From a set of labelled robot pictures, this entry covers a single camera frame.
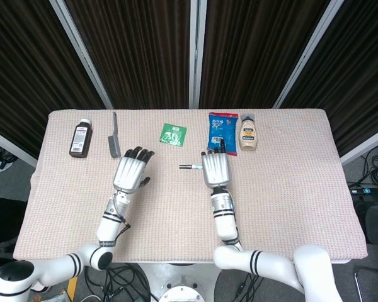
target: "curtain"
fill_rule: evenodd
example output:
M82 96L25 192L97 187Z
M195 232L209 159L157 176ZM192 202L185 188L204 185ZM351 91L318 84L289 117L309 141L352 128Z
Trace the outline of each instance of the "curtain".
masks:
M271 108L325 0L208 0L201 108Z
M0 1L0 134L37 158L48 114L67 108L104 105L50 3Z
M66 0L117 109L188 107L190 0Z
M343 3L282 107L324 109L341 156L378 132L378 1Z

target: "gray brush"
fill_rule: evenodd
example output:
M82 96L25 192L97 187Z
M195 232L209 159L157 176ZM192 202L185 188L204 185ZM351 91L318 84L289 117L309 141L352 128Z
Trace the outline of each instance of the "gray brush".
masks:
M111 156L116 159L121 156L118 140L118 121L116 119L116 112L113 113L113 135L108 137L109 151Z

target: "green packet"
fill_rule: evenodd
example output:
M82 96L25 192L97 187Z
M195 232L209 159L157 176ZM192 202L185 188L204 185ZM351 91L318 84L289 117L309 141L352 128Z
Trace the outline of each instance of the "green packet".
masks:
M163 131L159 137L161 143L167 143L172 146L183 146L183 141L185 140L186 128L175 126L171 124L164 124Z

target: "blue snack bag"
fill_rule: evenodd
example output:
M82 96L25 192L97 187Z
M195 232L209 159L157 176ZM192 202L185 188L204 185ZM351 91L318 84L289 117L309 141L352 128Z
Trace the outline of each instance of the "blue snack bag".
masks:
M207 145L207 149L220 149L220 141L223 138L226 143L227 154L236 156L235 127L237 119L238 115L236 113L210 112L209 144Z

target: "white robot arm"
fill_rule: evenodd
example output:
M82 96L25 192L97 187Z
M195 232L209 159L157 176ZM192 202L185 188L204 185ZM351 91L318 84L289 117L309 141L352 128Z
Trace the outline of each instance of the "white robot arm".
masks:
M98 243L87 244L75 253L52 260L16 261L0 267L0 302L28 301L31 289L43 293L55 284L78 276L84 266L101 271L110 265L117 238L130 227L124 219L130 203L127 196L150 181L150 177L143 181L141 178L154 152L144 149L139 153L141 149L128 150L120 159L113 180L116 192L98 227Z
M220 150L202 152L203 176L211 195L215 227L226 246L214 251L220 269L239 269L285 283L305 294L307 302L338 302L332 266L325 249L303 245L294 252L294 263L287 258L260 250L243 250L239 241L232 196L227 190L230 170L224 140Z

